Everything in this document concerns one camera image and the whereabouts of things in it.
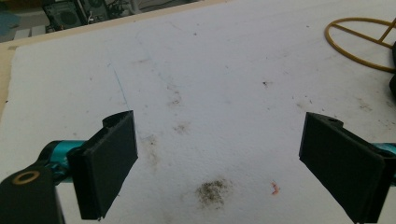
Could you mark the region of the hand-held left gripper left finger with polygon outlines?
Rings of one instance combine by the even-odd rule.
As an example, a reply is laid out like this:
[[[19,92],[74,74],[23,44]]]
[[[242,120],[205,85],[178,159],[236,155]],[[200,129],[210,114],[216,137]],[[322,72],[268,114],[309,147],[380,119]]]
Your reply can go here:
[[[67,153],[82,219],[106,216],[137,159],[133,110],[103,119],[99,132]]]

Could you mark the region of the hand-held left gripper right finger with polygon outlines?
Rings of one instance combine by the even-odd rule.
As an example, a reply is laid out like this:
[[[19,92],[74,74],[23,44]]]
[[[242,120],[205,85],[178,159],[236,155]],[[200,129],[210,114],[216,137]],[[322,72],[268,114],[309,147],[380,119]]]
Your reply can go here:
[[[369,143],[342,121],[308,112],[299,158],[353,222],[379,220],[396,186],[396,143]]]

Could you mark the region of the black object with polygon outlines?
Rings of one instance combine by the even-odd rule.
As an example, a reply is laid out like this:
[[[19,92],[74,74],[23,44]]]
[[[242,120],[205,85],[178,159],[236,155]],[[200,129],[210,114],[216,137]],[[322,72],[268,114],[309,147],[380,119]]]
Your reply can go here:
[[[392,95],[396,98],[396,41],[392,46],[392,60],[394,63],[394,75],[389,82],[389,88],[391,90]]]

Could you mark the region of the black computer case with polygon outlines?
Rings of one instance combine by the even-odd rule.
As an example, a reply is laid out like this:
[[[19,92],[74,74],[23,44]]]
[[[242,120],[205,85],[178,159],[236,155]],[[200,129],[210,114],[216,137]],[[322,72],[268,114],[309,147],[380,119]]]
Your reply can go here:
[[[55,31],[80,27],[86,24],[78,0],[43,0],[42,8]]]

